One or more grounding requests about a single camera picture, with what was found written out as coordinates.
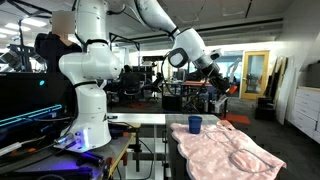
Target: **monitor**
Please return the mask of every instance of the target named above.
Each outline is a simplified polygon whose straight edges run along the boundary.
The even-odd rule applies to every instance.
[[[0,119],[54,104],[73,104],[71,82],[62,73],[0,73]]]
[[[39,111],[61,104],[69,104],[74,111],[75,94],[70,81],[61,73],[0,73],[0,120],[12,118],[29,112]],[[58,111],[58,116],[64,115],[64,108]],[[0,127],[0,148],[15,142],[23,142],[39,135],[40,130],[49,129],[49,139],[56,138],[63,121],[41,122],[19,121]]]

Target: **ceiling light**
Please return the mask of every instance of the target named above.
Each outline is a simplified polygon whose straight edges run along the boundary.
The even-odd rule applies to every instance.
[[[26,18],[26,19],[22,20],[22,22],[25,24],[29,24],[29,25],[37,26],[37,27],[43,27],[43,26],[47,25],[47,23],[45,23],[45,22],[38,21],[35,19],[31,19],[31,18]]]
[[[0,38],[6,38],[7,35],[4,35],[4,34],[0,34]]]
[[[2,28],[0,28],[0,33],[10,34],[10,35],[18,34],[18,32],[11,31],[11,30],[8,30],[8,29],[2,29]]]
[[[19,25],[18,24],[8,23],[4,27],[15,29],[15,30],[19,30]],[[25,27],[25,26],[21,26],[21,29],[22,29],[22,31],[30,31],[31,30],[30,28]]]

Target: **wall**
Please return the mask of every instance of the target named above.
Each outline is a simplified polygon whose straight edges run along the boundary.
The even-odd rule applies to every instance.
[[[277,39],[279,48],[275,51],[277,56],[286,56],[294,63],[295,78],[290,90],[280,91],[280,96],[290,93],[286,119],[290,118],[294,104],[297,85],[303,85],[304,74],[301,72],[307,64],[320,58],[319,31],[320,31],[320,1],[295,0],[285,13],[284,29]]]

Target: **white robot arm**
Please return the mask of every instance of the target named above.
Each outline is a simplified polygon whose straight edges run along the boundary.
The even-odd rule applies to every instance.
[[[120,62],[107,45],[106,15],[119,14],[126,7],[133,10],[142,24],[166,32],[174,41],[168,55],[173,67],[179,68],[191,61],[214,87],[222,93],[228,91],[229,84],[214,62],[219,53],[206,54],[199,34],[194,29],[180,32],[156,0],[78,0],[75,7],[77,34],[86,42],[86,52],[63,56],[59,67],[76,88],[79,112],[70,128],[69,139],[57,145],[58,148],[77,140],[69,150],[84,152],[103,146],[111,139],[105,120],[106,94],[95,80],[111,79],[120,73]]]
[[[229,82],[219,73],[220,68],[214,62],[221,56],[220,52],[206,53],[206,46],[200,35],[193,29],[180,32],[157,0],[120,0],[130,7],[145,26],[153,30],[161,30],[174,41],[172,51],[168,55],[169,63],[175,68],[181,68],[188,61],[192,62],[222,94],[229,91]],[[119,7],[114,1],[108,0],[109,8]]]

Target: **person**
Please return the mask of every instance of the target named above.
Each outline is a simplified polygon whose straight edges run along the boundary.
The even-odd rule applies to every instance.
[[[82,48],[68,39],[68,34],[75,33],[74,12],[56,11],[52,13],[52,29],[43,38],[38,34],[36,39],[41,39],[36,49],[37,53],[47,62],[47,73],[61,73],[59,60],[62,56],[82,52]],[[71,115],[76,113],[76,91],[69,81],[66,92],[62,97],[65,103],[65,111]]]
[[[129,65],[125,65],[123,67],[123,71],[119,74],[119,83],[118,83],[118,96],[119,100],[122,101],[125,97],[124,88],[125,88],[125,80],[132,75],[132,69]]]
[[[61,72],[59,60],[63,55],[82,52],[82,48],[78,44],[68,39],[68,34],[75,32],[74,22],[70,12],[53,12],[52,29],[37,49],[37,53],[47,62],[47,73]]]
[[[47,73],[61,72],[59,60],[63,55],[82,52],[82,48],[68,40],[67,34],[54,34],[49,32],[41,42],[38,54],[47,62]]]
[[[145,85],[141,88],[141,98],[144,99],[145,96],[144,96],[144,91],[145,90],[152,90],[152,91],[161,91],[159,89],[159,85],[160,83],[162,82],[163,80],[163,76],[160,72],[157,73],[156,75],[157,79],[152,83],[152,84],[148,84],[148,85]]]

